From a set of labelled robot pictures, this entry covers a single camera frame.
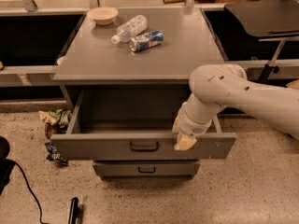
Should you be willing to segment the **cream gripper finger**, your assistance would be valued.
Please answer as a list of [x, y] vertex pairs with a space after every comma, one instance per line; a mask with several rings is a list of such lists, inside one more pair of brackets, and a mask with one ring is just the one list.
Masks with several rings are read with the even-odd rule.
[[196, 138], [191, 135], [180, 133], [177, 138], [177, 143], [174, 145], [174, 149], [178, 151], [188, 150], [196, 143]]
[[176, 116], [173, 126], [172, 126], [172, 133], [179, 133], [179, 125], [178, 125], [178, 116]]

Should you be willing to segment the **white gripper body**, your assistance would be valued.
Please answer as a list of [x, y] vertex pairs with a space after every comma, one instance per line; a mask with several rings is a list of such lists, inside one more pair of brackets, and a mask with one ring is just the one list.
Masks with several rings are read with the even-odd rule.
[[209, 129], [212, 124], [212, 120], [206, 123], [199, 123], [188, 117], [185, 110], [186, 104], [183, 104], [178, 111], [178, 129], [181, 133], [193, 136], [201, 136]]

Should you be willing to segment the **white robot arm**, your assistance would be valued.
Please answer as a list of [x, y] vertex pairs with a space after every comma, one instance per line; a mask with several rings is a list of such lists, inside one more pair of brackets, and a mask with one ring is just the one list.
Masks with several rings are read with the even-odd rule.
[[193, 147], [206, 133], [212, 119], [232, 107], [299, 139], [299, 90], [248, 80], [237, 64], [208, 64], [190, 75], [191, 95], [181, 105], [172, 131], [178, 135], [175, 149]]

